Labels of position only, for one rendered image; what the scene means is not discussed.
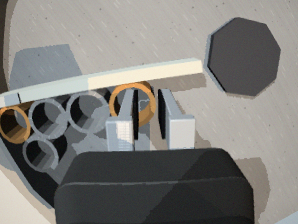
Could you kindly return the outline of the bronze bushing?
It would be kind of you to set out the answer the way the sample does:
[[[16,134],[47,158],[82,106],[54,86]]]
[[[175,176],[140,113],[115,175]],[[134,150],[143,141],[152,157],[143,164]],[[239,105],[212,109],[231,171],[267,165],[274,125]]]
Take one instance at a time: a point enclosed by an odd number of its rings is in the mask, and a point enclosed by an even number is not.
[[[117,94],[124,90],[125,88],[135,87],[143,90],[150,98],[147,107],[139,112],[139,127],[148,123],[150,119],[154,116],[156,109],[154,91],[147,81],[133,82],[127,84],[117,85],[111,94],[109,101],[109,109],[112,116],[118,116],[120,112],[120,104],[118,103]]]
[[[15,144],[23,143],[34,133],[28,119],[29,109],[34,102],[29,101],[0,109],[0,133],[6,140]],[[26,121],[27,129],[18,124],[14,116],[14,110],[22,114]]]

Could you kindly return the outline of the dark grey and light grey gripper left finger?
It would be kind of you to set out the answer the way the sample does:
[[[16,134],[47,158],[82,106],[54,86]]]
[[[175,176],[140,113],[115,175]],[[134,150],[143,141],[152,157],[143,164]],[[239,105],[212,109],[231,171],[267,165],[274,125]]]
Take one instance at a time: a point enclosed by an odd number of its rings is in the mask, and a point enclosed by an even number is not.
[[[138,128],[138,90],[126,90],[119,115],[106,121],[108,151],[135,151]]]

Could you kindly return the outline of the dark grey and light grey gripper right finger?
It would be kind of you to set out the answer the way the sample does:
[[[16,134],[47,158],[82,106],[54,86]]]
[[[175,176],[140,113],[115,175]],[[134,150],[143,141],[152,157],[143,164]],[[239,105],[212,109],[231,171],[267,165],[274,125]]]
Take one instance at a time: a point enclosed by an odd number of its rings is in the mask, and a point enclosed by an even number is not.
[[[168,150],[195,149],[196,119],[182,114],[170,89],[158,89],[158,121]]]

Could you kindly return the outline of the grey round turntable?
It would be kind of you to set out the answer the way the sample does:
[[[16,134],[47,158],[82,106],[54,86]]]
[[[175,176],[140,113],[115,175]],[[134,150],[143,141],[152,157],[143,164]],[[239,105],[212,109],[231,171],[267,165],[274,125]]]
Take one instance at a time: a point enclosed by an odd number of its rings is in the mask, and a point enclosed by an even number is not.
[[[196,119],[195,149],[230,153],[254,189],[255,224],[298,224],[298,0],[0,0],[0,109],[140,81],[156,110],[135,151],[168,150],[158,89],[170,89]],[[11,166],[54,215],[74,157],[108,151],[106,127],[64,135],[63,158],[42,173],[25,161],[25,141],[0,133]]]

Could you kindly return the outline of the grey metal sleeve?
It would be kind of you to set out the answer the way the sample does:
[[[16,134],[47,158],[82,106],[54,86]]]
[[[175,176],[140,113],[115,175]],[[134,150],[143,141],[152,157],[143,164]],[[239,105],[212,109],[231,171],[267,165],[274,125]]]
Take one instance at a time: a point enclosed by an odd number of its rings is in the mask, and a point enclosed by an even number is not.
[[[53,150],[54,155],[49,155],[43,152],[39,147],[37,140],[43,141],[48,144]],[[34,170],[42,173],[50,172],[56,168],[61,158],[67,151],[67,145],[67,140],[64,134],[57,139],[46,139],[42,138],[34,132],[25,141],[22,153],[25,161]]]
[[[61,95],[36,100],[29,109],[30,126],[36,134],[46,139],[57,139],[71,125],[67,119],[66,106],[71,96]],[[45,114],[45,102],[52,103],[59,108],[63,115],[63,124],[53,123]],[[63,126],[63,127],[62,127]]]
[[[90,118],[83,114],[79,106],[79,98],[82,95],[91,95],[98,98],[104,105],[106,114],[103,117],[96,119]],[[110,96],[111,93],[106,87],[80,91],[73,94],[66,106],[67,119],[72,127],[79,132],[86,134],[97,133],[104,129],[107,118],[111,116],[109,109]]]

